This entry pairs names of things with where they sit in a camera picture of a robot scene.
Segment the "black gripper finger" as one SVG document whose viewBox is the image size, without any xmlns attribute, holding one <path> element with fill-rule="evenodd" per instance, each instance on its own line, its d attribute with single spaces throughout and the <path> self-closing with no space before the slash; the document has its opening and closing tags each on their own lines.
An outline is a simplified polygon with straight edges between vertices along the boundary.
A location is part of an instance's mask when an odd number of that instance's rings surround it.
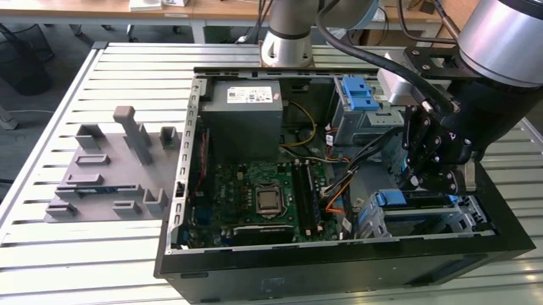
<svg viewBox="0 0 543 305">
<path fill-rule="evenodd" d="M 447 194 L 473 193 L 477 191 L 473 142 L 431 122 L 426 143 L 429 158 L 417 175 L 419 186 Z"/>
<path fill-rule="evenodd" d="M 402 138 L 402 146 L 407 152 L 407 165 L 401 175 L 401 187 L 417 187 L 419 184 L 417 175 L 429 158 L 426 143 L 431 126 L 433 122 L 426 110 L 421 106 L 411 106 L 406 112 Z"/>
</svg>

